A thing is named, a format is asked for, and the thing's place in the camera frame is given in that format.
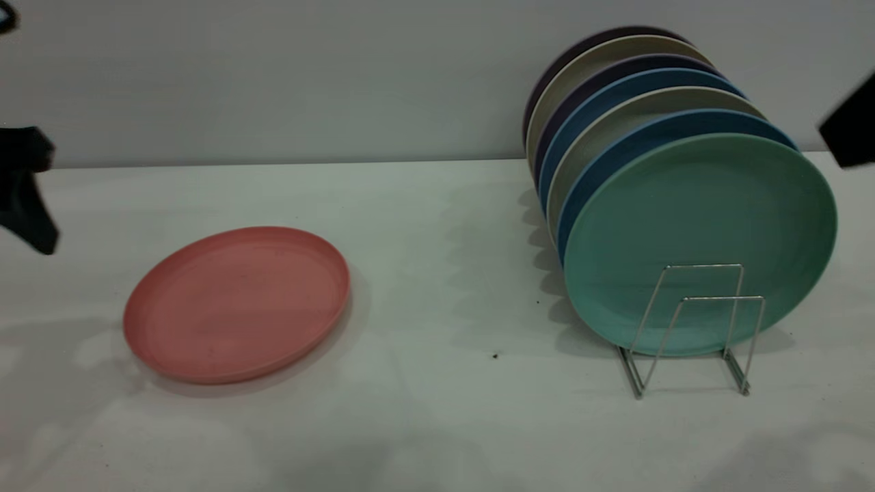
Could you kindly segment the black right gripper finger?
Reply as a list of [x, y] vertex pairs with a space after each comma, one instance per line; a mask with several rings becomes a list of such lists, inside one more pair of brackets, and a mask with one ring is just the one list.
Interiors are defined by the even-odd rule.
[[818, 124], [818, 133], [841, 169], [874, 162], [874, 74], [857, 84]]

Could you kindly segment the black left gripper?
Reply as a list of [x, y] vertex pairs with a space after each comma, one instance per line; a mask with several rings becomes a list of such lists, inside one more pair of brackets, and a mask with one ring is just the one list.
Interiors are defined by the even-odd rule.
[[60, 233], [42, 200], [34, 172], [52, 168], [55, 146], [38, 127], [1, 128], [1, 224], [46, 256]]

